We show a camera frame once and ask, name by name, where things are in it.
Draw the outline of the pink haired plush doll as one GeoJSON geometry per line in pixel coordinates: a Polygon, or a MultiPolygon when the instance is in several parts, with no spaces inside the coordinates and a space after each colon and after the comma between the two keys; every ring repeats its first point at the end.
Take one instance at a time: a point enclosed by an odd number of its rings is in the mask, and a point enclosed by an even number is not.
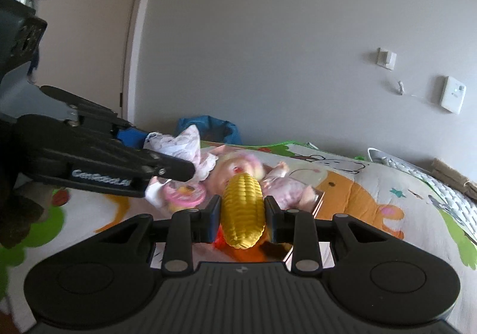
{"type": "Polygon", "coordinates": [[[312,213],[316,209],[316,190],[291,178],[285,161],[269,167],[252,151],[226,145],[215,147],[209,152],[218,158],[205,180],[205,187],[210,194],[223,195],[235,175],[248,173],[260,183],[263,197],[274,197],[282,210],[299,209],[312,213]]]}

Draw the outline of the yellow toy corn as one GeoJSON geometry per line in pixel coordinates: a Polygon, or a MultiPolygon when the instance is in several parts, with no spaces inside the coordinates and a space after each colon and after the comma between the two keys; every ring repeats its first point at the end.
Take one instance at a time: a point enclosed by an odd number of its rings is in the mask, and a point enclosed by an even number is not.
{"type": "Polygon", "coordinates": [[[221,227],[226,244],[237,249],[252,248],[265,226],[260,183],[249,173],[234,175],[222,195],[221,227]]]}

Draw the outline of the orange plastic toy cup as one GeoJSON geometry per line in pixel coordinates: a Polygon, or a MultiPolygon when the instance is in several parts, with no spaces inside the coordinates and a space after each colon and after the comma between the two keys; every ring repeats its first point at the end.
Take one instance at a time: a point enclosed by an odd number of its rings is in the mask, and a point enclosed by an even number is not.
{"type": "Polygon", "coordinates": [[[262,237],[263,236],[260,236],[258,241],[251,248],[235,248],[235,247],[230,246],[229,244],[227,244],[226,239],[225,239],[224,234],[223,234],[222,227],[219,227],[216,239],[213,242],[213,246],[216,249],[220,250],[221,252],[225,252],[229,255],[239,254],[239,253],[240,254],[245,254],[245,253],[250,253],[251,254],[252,252],[258,252],[259,251],[260,244],[262,243],[262,237]]]}

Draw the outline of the blue bag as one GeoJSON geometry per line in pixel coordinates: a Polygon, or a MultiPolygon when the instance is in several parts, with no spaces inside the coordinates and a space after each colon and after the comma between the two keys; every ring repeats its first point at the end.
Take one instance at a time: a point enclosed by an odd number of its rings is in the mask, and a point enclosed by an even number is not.
{"type": "Polygon", "coordinates": [[[235,124],[209,115],[179,119],[175,127],[175,135],[178,136],[191,125],[197,127],[203,140],[228,145],[241,145],[243,143],[239,129],[235,124]]]}

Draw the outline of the colourful play mat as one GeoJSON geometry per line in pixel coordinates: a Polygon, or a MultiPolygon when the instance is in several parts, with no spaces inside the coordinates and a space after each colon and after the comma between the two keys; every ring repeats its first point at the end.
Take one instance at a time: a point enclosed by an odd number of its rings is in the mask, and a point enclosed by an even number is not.
{"type": "MultiPolygon", "coordinates": [[[[269,167],[285,161],[289,175],[324,193],[317,216],[354,216],[448,261],[462,283],[450,322],[476,331],[476,205],[422,173],[355,161],[294,143],[256,147],[269,167]]],[[[1,331],[23,333],[35,319],[23,293],[26,273],[41,259],[131,216],[164,219],[173,212],[144,198],[55,189],[51,204],[19,245],[1,250],[1,331]]]]}

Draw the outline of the folded brown towel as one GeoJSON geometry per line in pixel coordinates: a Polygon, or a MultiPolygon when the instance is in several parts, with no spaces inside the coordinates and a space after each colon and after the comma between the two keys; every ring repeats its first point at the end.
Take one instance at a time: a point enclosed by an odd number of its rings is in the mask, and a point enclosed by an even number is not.
{"type": "Polygon", "coordinates": [[[465,194],[473,201],[477,200],[476,182],[470,180],[458,170],[453,169],[444,161],[435,158],[431,164],[431,175],[445,183],[447,186],[456,189],[457,191],[465,194]]]}

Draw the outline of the white wall thermostat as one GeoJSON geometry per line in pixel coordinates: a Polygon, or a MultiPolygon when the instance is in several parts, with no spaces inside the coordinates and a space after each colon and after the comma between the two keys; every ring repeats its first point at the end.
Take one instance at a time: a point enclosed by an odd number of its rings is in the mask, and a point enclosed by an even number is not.
{"type": "Polygon", "coordinates": [[[460,114],[467,86],[454,77],[446,77],[442,89],[440,106],[453,114],[460,114]]]}

